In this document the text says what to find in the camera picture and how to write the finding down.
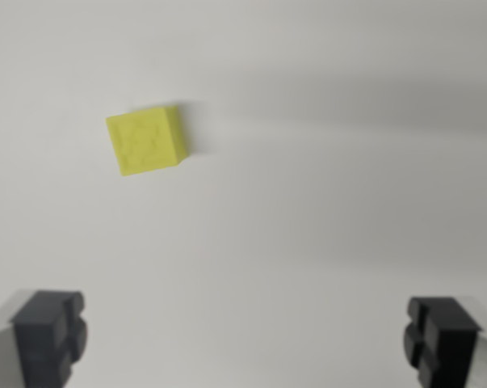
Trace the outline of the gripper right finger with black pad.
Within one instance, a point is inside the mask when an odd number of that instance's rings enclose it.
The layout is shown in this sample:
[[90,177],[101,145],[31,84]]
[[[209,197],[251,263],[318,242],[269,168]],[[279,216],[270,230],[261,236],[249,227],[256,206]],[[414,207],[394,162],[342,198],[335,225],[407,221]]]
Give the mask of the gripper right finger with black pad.
[[472,297],[412,297],[406,360],[425,388],[487,387],[487,309]]

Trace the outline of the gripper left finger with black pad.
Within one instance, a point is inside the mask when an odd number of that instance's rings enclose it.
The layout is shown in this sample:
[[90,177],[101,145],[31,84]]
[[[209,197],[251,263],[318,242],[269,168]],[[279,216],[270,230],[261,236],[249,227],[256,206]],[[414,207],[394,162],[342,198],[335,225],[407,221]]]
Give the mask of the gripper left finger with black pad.
[[0,306],[0,387],[64,387],[82,358],[79,291],[25,289]]

